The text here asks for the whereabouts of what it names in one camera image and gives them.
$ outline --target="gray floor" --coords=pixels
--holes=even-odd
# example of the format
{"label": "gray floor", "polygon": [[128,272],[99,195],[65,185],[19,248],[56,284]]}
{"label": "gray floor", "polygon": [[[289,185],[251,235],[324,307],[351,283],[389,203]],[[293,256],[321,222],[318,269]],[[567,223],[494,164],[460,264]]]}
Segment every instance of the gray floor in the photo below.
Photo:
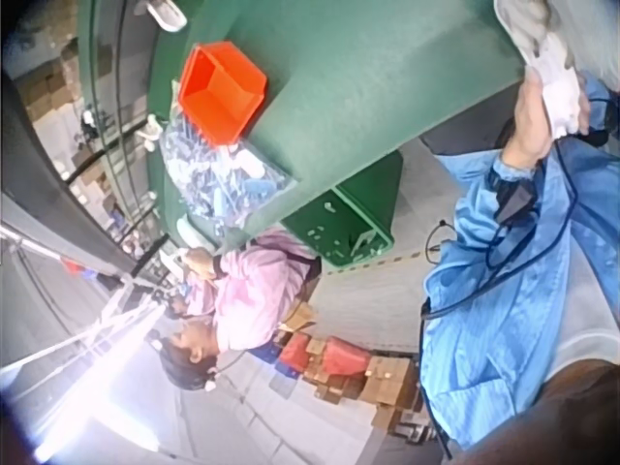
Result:
{"label": "gray floor", "polygon": [[[403,147],[403,174],[392,223],[394,248],[368,267],[327,268],[311,303],[319,312],[316,334],[402,352],[418,347],[422,282],[432,268],[423,248],[441,219],[451,223],[460,191],[418,141]],[[438,232],[433,244],[450,234]]]}

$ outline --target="blue work jacket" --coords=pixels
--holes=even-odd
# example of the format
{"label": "blue work jacket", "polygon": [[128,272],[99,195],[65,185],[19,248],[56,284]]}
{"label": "blue work jacket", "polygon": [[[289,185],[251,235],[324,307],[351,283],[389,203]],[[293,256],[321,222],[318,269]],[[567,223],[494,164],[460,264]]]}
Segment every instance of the blue work jacket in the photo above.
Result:
{"label": "blue work jacket", "polygon": [[[590,100],[610,98],[592,77],[587,79],[587,93]],[[605,103],[592,104],[591,127],[603,127],[605,108]],[[488,294],[431,321],[424,331],[422,385],[437,421],[464,449],[534,402],[557,346],[571,235],[618,317],[619,159],[575,138],[562,139],[559,146],[578,204],[558,244]],[[539,197],[537,213],[508,232],[491,255],[493,263],[501,261],[536,227],[527,247],[503,272],[535,257],[556,238],[573,195],[555,148],[536,173],[505,166],[499,151],[437,158],[467,194],[456,205],[457,239],[442,246],[440,263],[424,283],[431,311],[469,295],[491,273],[485,252],[498,229],[493,218],[496,194],[487,180],[491,167],[507,180],[533,177]]]}

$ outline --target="pink shirt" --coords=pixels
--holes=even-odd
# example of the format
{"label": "pink shirt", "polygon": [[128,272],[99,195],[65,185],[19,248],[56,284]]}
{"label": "pink shirt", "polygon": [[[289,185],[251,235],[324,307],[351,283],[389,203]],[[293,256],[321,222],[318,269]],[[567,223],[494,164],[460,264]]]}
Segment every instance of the pink shirt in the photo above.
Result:
{"label": "pink shirt", "polygon": [[220,352],[253,349],[268,342],[301,291],[310,268],[289,260],[283,251],[315,257],[307,246],[279,227],[264,232],[257,242],[259,245],[222,256],[220,267],[226,276],[215,281],[217,291],[202,283],[202,312],[214,307]]}

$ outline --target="orange plastic bin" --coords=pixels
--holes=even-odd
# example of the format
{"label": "orange plastic bin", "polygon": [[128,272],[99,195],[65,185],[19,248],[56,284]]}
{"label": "orange plastic bin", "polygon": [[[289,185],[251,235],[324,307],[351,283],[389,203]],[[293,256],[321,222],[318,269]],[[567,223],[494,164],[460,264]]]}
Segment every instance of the orange plastic bin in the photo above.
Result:
{"label": "orange plastic bin", "polygon": [[178,101],[209,143],[230,145],[263,101],[266,83],[232,43],[197,45],[185,63]]}

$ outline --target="clear plastic bag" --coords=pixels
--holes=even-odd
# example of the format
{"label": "clear plastic bag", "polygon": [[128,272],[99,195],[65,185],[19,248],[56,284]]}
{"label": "clear plastic bag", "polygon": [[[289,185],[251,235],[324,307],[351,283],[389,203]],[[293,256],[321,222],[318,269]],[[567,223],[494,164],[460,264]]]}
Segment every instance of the clear plastic bag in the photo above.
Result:
{"label": "clear plastic bag", "polygon": [[166,169],[192,213],[226,227],[246,218],[294,185],[247,141],[211,146],[178,111],[160,137]]}

